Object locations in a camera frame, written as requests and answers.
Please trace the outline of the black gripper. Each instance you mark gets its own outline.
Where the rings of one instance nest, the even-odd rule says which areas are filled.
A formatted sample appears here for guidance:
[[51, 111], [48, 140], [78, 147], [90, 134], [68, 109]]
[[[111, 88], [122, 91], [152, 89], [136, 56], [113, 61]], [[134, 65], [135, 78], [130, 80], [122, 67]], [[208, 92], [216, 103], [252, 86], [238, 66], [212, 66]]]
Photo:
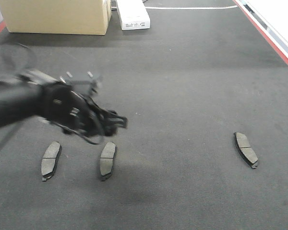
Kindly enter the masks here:
[[104, 137], [126, 129], [128, 119], [114, 110], [106, 110], [96, 104], [94, 94], [100, 84], [100, 77], [88, 71], [88, 80], [73, 80], [60, 77], [44, 87], [43, 117], [62, 129], [67, 135], [75, 134], [89, 144], [98, 145]]

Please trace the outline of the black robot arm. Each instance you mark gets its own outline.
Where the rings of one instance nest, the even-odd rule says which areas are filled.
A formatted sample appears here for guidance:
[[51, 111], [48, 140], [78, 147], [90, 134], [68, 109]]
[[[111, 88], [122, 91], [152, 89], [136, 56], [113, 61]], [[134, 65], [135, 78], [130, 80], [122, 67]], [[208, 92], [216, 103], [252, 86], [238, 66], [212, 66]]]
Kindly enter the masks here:
[[37, 69], [26, 69], [13, 79], [0, 80], [0, 128], [39, 116], [67, 135], [75, 134], [94, 145], [90, 138], [110, 137], [127, 128], [128, 119], [116, 111], [99, 107], [93, 99], [98, 79], [55, 79]]

